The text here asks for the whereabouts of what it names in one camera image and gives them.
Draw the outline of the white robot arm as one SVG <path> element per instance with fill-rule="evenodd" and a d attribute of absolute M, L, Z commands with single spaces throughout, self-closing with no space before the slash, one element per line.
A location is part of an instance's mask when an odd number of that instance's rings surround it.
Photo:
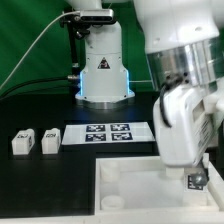
<path fill-rule="evenodd" d="M 110 108 L 131 97 L 121 59 L 121 27 L 107 2 L 131 1 L 145 37 L 153 86 L 156 142 L 168 167 L 188 168 L 197 186 L 209 181 L 203 154 L 224 120 L 224 56 L 217 45 L 224 0 L 66 0 L 86 45 L 76 100 Z"/>

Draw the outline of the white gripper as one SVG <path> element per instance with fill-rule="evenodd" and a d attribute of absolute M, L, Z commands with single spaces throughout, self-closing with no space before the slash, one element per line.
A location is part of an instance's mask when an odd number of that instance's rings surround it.
<path fill-rule="evenodd" d="M 165 113 L 171 127 L 164 124 L 159 103 L 154 104 L 153 121 L 162 162 L 168 167 L 196 166 L 224 120 L 224 91 L 204 96 L 201 88 L 180 85 L 166 93 Z M 190 176 L 200 190 L 209 182 L 203 163 Z"/>

